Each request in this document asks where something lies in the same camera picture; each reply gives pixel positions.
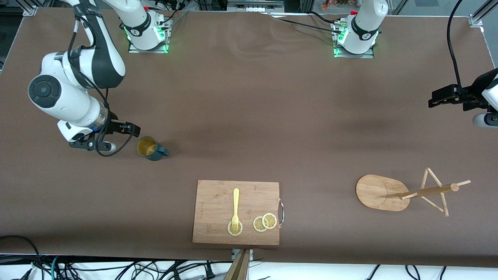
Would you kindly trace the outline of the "dark teal ribbed cup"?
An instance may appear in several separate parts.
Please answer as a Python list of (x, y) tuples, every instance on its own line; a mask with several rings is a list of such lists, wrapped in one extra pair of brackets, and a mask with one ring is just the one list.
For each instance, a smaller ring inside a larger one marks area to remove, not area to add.
[(141, 138), (137, 143), (136, 149), (140, 156), (150, 161), (159, 161), (170, 154), (165, 147), (150, 136)]

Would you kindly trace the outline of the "wooden cup rack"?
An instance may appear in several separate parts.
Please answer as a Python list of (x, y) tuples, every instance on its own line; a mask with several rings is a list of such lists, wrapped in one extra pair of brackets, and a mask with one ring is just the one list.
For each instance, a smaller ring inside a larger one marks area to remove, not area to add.
[(412, 199), (419, 198), (448, 217), (445, 195), (456, 193), (461, 186), (470, 183), (470, 180), (466, 180), (442, 184), (431, 168), (427, 167), (418, 190), (410, 191), (401, 181), (375, 174), (367, 174), (359, 178), (354, 190), (359, 202), (371, 209), (400, 212), (409, 206)]

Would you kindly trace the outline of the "bamboo cutting board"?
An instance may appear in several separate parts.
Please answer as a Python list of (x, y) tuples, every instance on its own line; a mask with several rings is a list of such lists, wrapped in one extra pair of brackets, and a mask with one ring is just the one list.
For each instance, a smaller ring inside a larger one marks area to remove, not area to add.
[[(227, 225), (233, 216), (233, 190), (240, 190), (238, 217), (243, 231), (231, 236)], [(197, 186), (193, 237), (194, 243), (223, 246), (272, 247), (280, 244), (280, 185), (277, 182), (244, 182), (200, 180)], [(278, 218), (276, 227), (258, 232), (253, 221), (272, 213)]]

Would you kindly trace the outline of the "brown table mat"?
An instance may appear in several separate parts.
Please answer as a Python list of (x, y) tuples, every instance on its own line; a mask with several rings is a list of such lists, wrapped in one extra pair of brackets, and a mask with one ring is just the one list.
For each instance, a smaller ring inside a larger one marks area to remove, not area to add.
[[(139, 156), (137, 139), (112, 157), (69, 147), (27, 89), (67, 49), (73, 11), (39, 9), (0, 74), (0, 236), (42, 254), (228, 259), (192, 242), (197, 182), (278, 182), (280, 244), (254, 252), (267, 262), (498, 267), (498, 129), (427, 104), (455, 81), (446, 17), (386, 18), (373, 59), (335, 58), (325, 32), (268, 15), (204, 11), (178, 16), (169, 53), (128, 53), (103, 17), (126, 64), (110, 108), (170, 156)], [(427, 167), (471, 181), (445, 195), (448, 217), (419, 198), (400, 212), (356, 198), (364, 175), (414, 191)]]

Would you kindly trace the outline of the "yellow plastic fork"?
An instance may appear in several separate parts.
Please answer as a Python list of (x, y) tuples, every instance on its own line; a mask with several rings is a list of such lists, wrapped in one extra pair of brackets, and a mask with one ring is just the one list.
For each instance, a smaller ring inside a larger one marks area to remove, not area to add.
[(233, 216), (231, 218), (231, 232), (235, 233), (239, 230), (239, 217), (238, 217), (238, 202), (239, 202), (240, 190), (235, 188), (233, 190)]

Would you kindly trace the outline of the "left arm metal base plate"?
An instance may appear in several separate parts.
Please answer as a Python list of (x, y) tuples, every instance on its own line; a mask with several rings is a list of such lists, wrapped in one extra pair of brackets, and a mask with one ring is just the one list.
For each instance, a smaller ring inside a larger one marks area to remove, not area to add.
[(379, 35), (378, 31), (374, 34), (357, 34), (350, 30), (346, 21), (335, 21), (330, 27), (336, 58), (372, 59), (375, 57), (374, 44)]

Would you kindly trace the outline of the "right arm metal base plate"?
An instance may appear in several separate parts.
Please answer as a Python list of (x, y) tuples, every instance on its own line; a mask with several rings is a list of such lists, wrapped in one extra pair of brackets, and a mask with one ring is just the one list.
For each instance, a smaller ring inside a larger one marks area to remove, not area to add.
[(129, 53), (153, 53), (153, 54), (165, 54), (168, 53), (170, 37), (172, 32), (173, 20), (170, 18), (164, 20), (164, 16), (160, 15), (162, 21), (158, 21), (154, 27), (146, 30), (145, 35), (141, 37), (142, 41), (146, 43), (141, 43), (140, 45), (145, 45), (146, 47), (151, 46), (150, 49), (139, 49), (135, 44), (132, 43), (132, 39), (127, 34), (127, 39), (129, 41), (128, 52)]

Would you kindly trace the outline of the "wooden post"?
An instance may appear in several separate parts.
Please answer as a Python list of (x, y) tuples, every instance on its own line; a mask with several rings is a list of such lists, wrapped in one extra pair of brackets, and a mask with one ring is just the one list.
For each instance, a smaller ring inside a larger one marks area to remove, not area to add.
[(251, 249), (239, 249), (223, 280), (247, 280), (252, 257), (253, 251)]

